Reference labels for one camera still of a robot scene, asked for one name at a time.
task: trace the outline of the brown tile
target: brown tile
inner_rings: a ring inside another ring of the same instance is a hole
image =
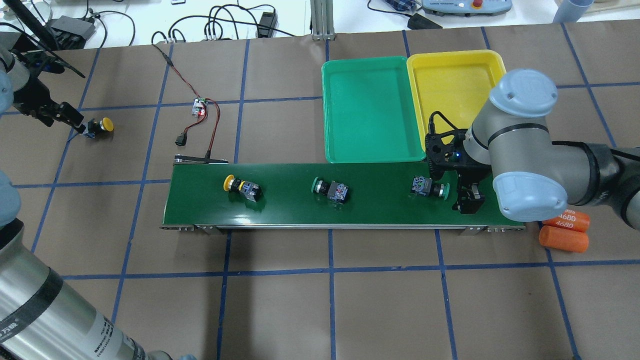
[[[61,183],[140,180],[156,109],[87,111],[87,119],[109,117],[112,133],[95,139],[76,136],[69,144]]]
[[[245,104],[239,163],[326,163],[322,100]]]
[[[107,319],[111,318],[119,279],[65,280],[65,282]]]
[[[619,147],[640,146],[640,86],[593,88],[593,94]]]
[[[551,250],[554,261],[640,259],[637,230],[627,226],[609,206],[576,206],[591,217],[589,248],[582,254]]]
[[[547,115],[547,125],[553,141],[611,145],[585,88],[559,89],[558,102],[551,114]]]
[[[138,185],[57,188],[36,256],[60,275],[119,274]]]
[[[327,230],[268,229],[233,231],[230,271],[326,268]]]
[[[147,352],[215,359],[221,287],[221,277],[127,279],[116,325]]]
[[[167,107],[160,110],[154,134],[154,144],[149,158],[147,179],[169,179],[173,171],[173,156],[183,154],[202,157],[207,152],[211,132],[216,124],[215,107],[209,106],[206,122],[192,127],[187,136],[187,145],[178,147],[175,138],[185,127],[194,123],[191,106]],[[211,158],[233,162],[236,152],[238,105],[220,105],[220,122],[216,130]]]
[[[244,98],[321,96],[324,44],[311,37],[251,39]]]
[[[486,35],[507,71],[536,69],[558,85],[584,84],[559,24],[494,26],[486,28]]]
[[[159,45],[169,53],[167,45]],[[157,104],[166,61],[152,46],[100,50],[85,108]]]
[[[583,359],[633,359],[640,352],[640,266],[556,268]]]
[[[447,271],[460,359],[571,359],[548,268]]]
[[[216,101],[240,99],[246,41],[215,41],[175,44],[172,62],[202,97]],[[203,60],[209,66],[203,67]],[[170,70],[163,103],[193,101],[195,95]]]
[[[66,68],[62,74],[41,73],[38,76],[38,80],[42,81],[42,83],[49,88],[53,101],[58,103],[66,101],[75,108],[80,105],[80,99],[84,93],[84,87],[89,78],[89,73],[91,72],[95,52],[95,49],[56,51],[58,56],[62,57],[66,62],[71,64],[71,66],[80,70],[85,78],[80,77],[75,72]]]
[[[162,230],[169,184],[147,184],[133,235],[128,274],[222,271],[227,235]]]
[[[329,359],[330,342],[328,274],[228,279],[222,359]]]
[[[479,28],[411,30],[406,39],[411,55],[486,49]]]
[[[433,230],[333,230],[333,265],[437,265]]]
[[[33,117],[4,115],[0,119],[0,168],[14,184],[51,184],[71,127],[46,127]]]
[[[450,359],[440,272],[335,275],[338,359]]]
[[[590,83],[640,81],[639,24],[638,20],[620,20],[566,25]]]
[[[329,42],[331,60],[382,56],[406,56],[402,32],[338,34]]]
[[[447,265],[547,262],[545,249],[538,243],[538,223],[526,226],[524,231],[474,236],[440,230],[444,261]]]
[[[24,222],[22,243],[27,249],[31,250],[51,189],[18,189],[18,192],[20,193],[20,200],[22,201],[22,206],[18,213],[18,219]]]

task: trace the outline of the yellow tray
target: yellow tray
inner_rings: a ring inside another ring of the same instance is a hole
[[[452,123],[468,128],[506,73],[502,58],[491,50],[415,54],[407,61],[413,107],[424,150],[429,116],[441,111]],[[451,128],[439,117],[436,132]]]

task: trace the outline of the light blue joint cap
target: light blue joint cap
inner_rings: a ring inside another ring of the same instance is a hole
[[[9,75],[0,70],[0,115],[13,104],[13,88]]]
[[[493,179],[500,212],[520,222],[542,221],[562,214],[566,190],[553,179],[532,172],[505,172]]]
[[[0,171],[0,227],[9,224],[20,211],[20,195],[11,186],[9,177]]]
[[[548,115],[557,102],[556,84],[532,69],[515,69],[506,73],[489,93],[496,108],[525,118]]]

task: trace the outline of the green conveyor belt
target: green conveyor belt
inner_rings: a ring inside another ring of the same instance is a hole
[[[258,202],[223,189],[229,175],[257,183]],[[486,202],[473,215],[453,211],[456,174],[448,200],[410,193],[413,177],[428,176],[426,163],[362,164],[176,164],[163,225],[234,227],[409,227],[464,228],[466,225],[522,226],[504,218],[491,179],[480,190]],[[336,205],[312,193],[316,176],[349,186],[348,199]]]

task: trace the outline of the tiled table surface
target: tiled table surface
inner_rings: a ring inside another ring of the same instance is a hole
[[[558,85],[554,140],[640,145],[640,21],[339,34],[166,45],[219,100],[213,156],[324,162],[326,60],[493,49]],[[42,76],[54,98],[113,119],[67,141],[9,113],[0,168],[19,188],[24,243],[147,350],[199,359],[632,359],[640,352],[640,233],[609,208],[589,250],[456,231],[160,230],[172,156],[204,155],[213,121],[150,46],[61,52],[88,75]]]

